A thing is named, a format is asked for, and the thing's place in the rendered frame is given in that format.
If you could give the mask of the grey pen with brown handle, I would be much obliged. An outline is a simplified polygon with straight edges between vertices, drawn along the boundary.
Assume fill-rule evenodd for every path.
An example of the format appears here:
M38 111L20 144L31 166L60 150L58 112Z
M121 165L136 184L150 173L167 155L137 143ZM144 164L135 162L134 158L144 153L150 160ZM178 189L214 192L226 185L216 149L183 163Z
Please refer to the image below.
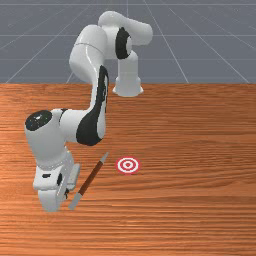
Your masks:
M94 178L96 177L96 175L98 174L99 170L102 168L102 166L104 165L104 162L106 161L107 157L109 155L109 152L106 152L101 159L99 160L99 162L96 164L96 166L94 167L94 169L91 171L90 175L87 177L86 181L83 183L83 185L80 187L79 191L75 194L72 202L69 204L68 208L70 210L74 210L77 206L77 204L79 203L79 201L81 200L81 198L83 197L83 195L85 194L85 192L87 191L87 189L89 188L90 184L92 183L92 181L94 180Z

